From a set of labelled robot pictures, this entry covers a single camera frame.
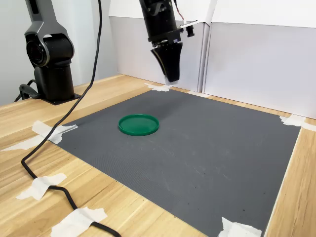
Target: rubber mat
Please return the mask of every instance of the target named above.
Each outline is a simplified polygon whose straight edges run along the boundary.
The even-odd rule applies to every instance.
[[[149,114],[159,130],[118,129]],[[64,150],[108,174],[204,234],[222,217],[265,231],[299,127],[279,116],[178,92],[149,91],[67,125]]]

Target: white wall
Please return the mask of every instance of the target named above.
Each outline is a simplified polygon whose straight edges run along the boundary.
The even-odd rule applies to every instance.
[[[0,104],[13,102],[19,85],[33,78],[24,38],[30,25],[24,0],[0,1]]]
[[[315,0],[218,0],[212,22],[316,28]]]
[[[71,64],[74,85],[89,82],[99,24],[97,0],[52,1],[56,18],[68,31],[75,47]],[[102,0],[103,33],[96,79],[117,74],[108,18],[109,5],[110,0]],[[19,85],[34,78],[24,38],[30,25],[25,0],[0,1],[0,105],[12,102],[19,94]]]

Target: white panel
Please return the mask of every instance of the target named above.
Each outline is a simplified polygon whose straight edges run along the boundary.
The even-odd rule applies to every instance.
[[[198,20],[200,22],[208,22],[208,12],[211,11],[213,13],[215,2],[216,0],[177,1],[178,8],[187,21]],[[182,19],[177,13],[174,3],[173,8],[176,20],[181,21]],[[111,0],[109,16],[143,18],[143,13],[139,0]]]
[[[205,93],[316,119],[316,29],[213,23]]]
[[[212,22],[316,28],[315,0],[218,0]]]
[[[110,17],[118,59],[118,72],[136,78],[165,84],[158,61],[152,55],[152,44],[143,19]],[[195,36],[181,35],[180,80],[176,87],[197,91],[204,23],[194,25]]]

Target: green lid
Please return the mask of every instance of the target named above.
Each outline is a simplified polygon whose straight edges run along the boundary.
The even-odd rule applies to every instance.
[[[159,121],[151,115],[128,115],[118,122],[121,132],[131,136],[153,134],[159,128]]]

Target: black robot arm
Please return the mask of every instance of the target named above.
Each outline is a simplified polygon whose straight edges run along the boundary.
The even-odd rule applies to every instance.
[[[24,35],[38,95],[24,85],[20,87],[22,98],[41,98],[52,104],[77,98],[70,70],[74,46],[66,29],[56,20],[52,1],[26,0],[26,5],[32,24]]]
[[[158,60],[163,74],[169,82],[180,77],[180,54],[182,43],[180,33],[184,27],[177,27],[172,0],[139,0],[145,19],[148,41]],[[193,26],[187,27],[188,37],[194,36]]]

